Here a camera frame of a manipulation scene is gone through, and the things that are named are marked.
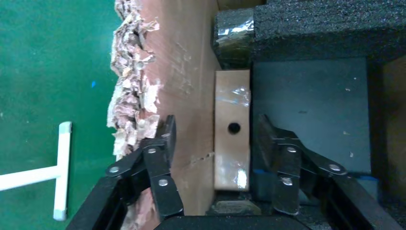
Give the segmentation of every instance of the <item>black foam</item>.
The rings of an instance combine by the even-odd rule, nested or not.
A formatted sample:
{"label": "black foam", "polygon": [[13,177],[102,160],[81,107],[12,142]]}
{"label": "black foam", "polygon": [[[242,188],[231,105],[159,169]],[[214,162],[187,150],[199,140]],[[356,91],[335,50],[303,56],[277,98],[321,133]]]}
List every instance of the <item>black foam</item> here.
{"label": "black foam", "polygon": [[405,0],[272,0],[254,10],[254,60],[368,56],[406,52]]}
{"label": "black foam", "polygon": [[[214,52],[222,69],[243,69],[251,63],[254,41],[254,9],[221,11],[215,17]],[[250,30],[234,31],[234,28],[250,27]]]}

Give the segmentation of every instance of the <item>cardboard box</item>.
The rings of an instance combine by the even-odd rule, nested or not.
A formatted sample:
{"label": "cardboard box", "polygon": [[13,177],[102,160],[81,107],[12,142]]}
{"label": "cardboard box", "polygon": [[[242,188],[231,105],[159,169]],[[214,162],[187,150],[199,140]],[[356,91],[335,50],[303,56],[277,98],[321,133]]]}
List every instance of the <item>cardboard box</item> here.
{"label": "cardboard box", "polygon": [[157,60],[146,68],[163,85],[158,114],[173,114],[177,143],[171,173],[186,215],[204,215],[214,197],[214,75],[220,69],[210,41],[216,0],[141,0],[141,15],[157,17],[158,31],[147,35]]}

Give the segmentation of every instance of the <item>clear tape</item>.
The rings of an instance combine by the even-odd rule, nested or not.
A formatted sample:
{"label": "clear tape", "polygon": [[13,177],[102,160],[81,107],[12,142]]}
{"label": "clear tape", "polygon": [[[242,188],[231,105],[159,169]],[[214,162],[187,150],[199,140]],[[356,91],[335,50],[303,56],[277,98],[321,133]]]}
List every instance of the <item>clear tape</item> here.
{"label": "clear tape", "polygon": [[251,91],[242,86],[231,91],[219,89],[217,90],[216,100],[249,107],[251,101]]}
{"label": "clear tape", "polygon": [[224,37],[227,35],[231,35],[232,33],[239,33],[243,31],[253,31],[254,30],[254,19],[250,17],[247,21],[240,24],[239,26],[233,28],[224,28],[218,30],[218,37]]}

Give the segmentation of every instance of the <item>green mat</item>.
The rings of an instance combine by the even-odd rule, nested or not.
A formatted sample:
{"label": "green mat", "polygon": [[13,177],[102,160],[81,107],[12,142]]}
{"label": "green mat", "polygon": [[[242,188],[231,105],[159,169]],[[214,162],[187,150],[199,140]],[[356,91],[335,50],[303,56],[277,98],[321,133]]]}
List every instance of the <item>green mat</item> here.
{"label": "green mat", "polygon": [[56,165],[58,125],[73,122],[68,217],[53,220],[55,181],[0,192],[2,229],[63,229],[114,161],[107,106],[114,1],[0,4],[0,174]]}

